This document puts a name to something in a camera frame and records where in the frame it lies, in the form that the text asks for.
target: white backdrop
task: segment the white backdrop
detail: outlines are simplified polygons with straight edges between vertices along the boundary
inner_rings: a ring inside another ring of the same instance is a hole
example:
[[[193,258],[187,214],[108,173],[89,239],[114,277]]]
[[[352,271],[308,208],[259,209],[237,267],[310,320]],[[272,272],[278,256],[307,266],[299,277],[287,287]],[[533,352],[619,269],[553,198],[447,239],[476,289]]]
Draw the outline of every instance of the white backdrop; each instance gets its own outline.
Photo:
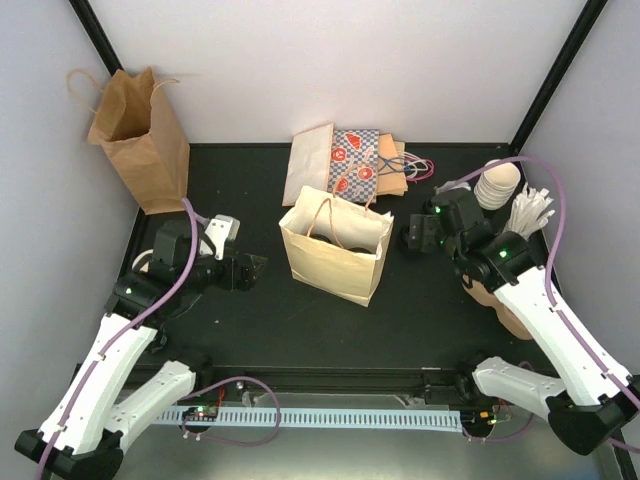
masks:
[[[335,121],[406,141],[507,142],[584,0],[93,0],[124,67],[191,142]]]

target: floor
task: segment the floor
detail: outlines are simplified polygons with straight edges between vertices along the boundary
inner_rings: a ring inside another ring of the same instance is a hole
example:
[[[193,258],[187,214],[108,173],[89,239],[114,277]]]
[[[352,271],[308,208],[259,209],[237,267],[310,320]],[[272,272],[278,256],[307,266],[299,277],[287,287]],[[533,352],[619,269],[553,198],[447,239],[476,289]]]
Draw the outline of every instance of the floor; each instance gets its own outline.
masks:
[[[369,308],[291,278],[278,221],[289,146],[196,147],[191,153],[189,198],[205,216],[241,221],[237,248],[268,257],[250,292],[210,288],[193,309],[168,322],[170,344],[141,363],[162,364],[185,346],[206,352],[217,367],[417,369],[454,368],[482,350],[511,363],[550,367],[534,342],[509,334],[491,309],[471,299],[444,254],[407,252],[398,242],[409,216],[419,213],[433,188],[507,154],[497,146],[414,147],[432,158],[435,175],[411,185],[403,197],[380,197],[372,208],[395,215],[380,285]],[[496,229],[508,218],[494,216]],[[153,245],[168,218],[154,215],[140,251]]]

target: brown paper bag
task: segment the brown paper bag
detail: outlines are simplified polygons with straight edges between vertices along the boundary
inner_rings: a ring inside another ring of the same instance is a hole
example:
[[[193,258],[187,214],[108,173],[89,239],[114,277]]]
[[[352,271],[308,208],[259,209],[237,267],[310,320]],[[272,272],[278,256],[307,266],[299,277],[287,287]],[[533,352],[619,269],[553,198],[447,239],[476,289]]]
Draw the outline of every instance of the brown paper bag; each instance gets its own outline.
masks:
[[[380,157],[395,158],[398,156],[395,142],[390,134],[380,135],[378,139],[378,153]],[[403,171],[389,173],[391,170],[381,158],[378,158],[378,195],[404,195],[409,190],[407,177]]]
[[[67,75],[67,87],[75,73],[83,73],[104,92],[95,113],[88,140],[102,146],[118,174],[144,212],[149,214],[184,210],[187,194],[189,142],[180,127],[162,85],[151,68],[130,77],[118,70],[103,90],[81,69]]]

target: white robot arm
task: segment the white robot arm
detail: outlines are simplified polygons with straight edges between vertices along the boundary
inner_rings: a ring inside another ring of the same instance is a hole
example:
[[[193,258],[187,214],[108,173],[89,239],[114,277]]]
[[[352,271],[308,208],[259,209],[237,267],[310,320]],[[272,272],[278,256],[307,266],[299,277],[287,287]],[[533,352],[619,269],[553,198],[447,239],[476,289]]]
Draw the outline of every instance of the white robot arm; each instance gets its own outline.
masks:
[[[638,413],[621,390],[638,395],[640,381],[634,382],[602,348],[552,286],[553,306],[545,289],[545,269],[535,264],[522,237],[513,232],[494,235],[475,196],[465,189],[437,194],[424,210],[424,215],[411,216],[409,248],[444,249],[463,282],[479,281],[518,317],[559,375],[547,377],[499,357],[486,358],[472,373],[481,393],[548,420],[565,445],[582,455]],[[576,336],[595,352],[601,365]]]
[[[182,293],[200,293],[210,285],[249,290],[265,265],[264,258],[233,250],[230,244],[239,222],[219,215],[199,232],[198,255],[188,275],[184,274],[179,293],[143,324],[124,331],[133,318],[163,297],[185,270],[191,243],[188,227],[186,222],[165,223],[156,234],[148,269],[129,272],[116,282],[97,337],[74,381],[40,429],[21,433],[15,445],[18,452],[39,462],[49,450],[47,470],[65,480],[111,480],[131,444],[158,416],[196,386],[211,383],[207,357],[185,352],[115,404],[140,355],[162,348],[166,342],[163,322],[184,311]],[[107,342],[113,344],[101,354]],[[89,369],[90,375],[83,380]]]

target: white paper cup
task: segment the white paper cup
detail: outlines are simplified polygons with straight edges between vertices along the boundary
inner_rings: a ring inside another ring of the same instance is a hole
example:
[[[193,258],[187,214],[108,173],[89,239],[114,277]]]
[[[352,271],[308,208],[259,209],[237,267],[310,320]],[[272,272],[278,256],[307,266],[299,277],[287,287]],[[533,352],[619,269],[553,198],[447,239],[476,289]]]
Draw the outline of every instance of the white paper cup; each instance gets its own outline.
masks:
[[[491,160],[490,165],[498,160]],[[520,170],[513,163],[503,163],[484,172],[473,193],[485,210],[497,210],[509,201],[520,183]]]

